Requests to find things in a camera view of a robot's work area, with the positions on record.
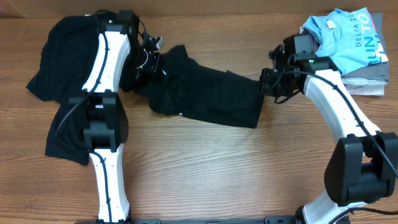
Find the black t-shirt with logo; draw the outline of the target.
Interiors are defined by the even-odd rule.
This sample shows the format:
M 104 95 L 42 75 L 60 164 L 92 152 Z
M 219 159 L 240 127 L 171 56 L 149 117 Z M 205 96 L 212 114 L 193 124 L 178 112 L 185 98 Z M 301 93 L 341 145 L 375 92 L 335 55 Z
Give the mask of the black t-shirt with logo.
M 163 55 L 159 77 L 145 80 L 135 92 L 149 98 L 152 111 L 209 123 L 256 128 L 264 97 L 259 83 L 230 71 L 204 67 L 184 45 Z

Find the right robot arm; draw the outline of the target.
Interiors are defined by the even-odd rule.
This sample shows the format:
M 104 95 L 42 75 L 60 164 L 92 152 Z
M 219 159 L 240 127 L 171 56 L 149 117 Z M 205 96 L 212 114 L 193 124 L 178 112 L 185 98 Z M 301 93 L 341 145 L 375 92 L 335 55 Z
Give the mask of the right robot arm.
M 260 76 L 259 92 L 282 104 L 304 94 L 318 108 L 336 147 L 324 173 L 324 191 L 294 215 L 267 216 L 265 223 L 349 223 L 349 214 L 367 211 L 390 197 L 397 180 L 397 135 L 383 133 L 361 111 L 346 90 L 337 66 L 330 57 L 315 55 L 309 34 L 284 39 L 269 52 L 273 68 Z

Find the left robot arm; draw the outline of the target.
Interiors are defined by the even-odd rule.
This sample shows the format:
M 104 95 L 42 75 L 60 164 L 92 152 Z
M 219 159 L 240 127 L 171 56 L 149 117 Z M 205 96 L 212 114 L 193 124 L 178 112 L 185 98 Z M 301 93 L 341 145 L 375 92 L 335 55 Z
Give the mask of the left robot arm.
M 144 79 L 163 77 L 162 37 L 146 31 L 139 16 L 121 10 L 115 19 L 99 20 L 96 58 L 81 90 L 83 96 L 70 98 L 66 118 L 80 114 L 79 134 L 84 152 L 93 162 L 99 196 L 96 223 L 132 223 L 123 175 L 123 149 L 129 123 L 119 97 L 122 76 L 132 71 L 133 84 Z

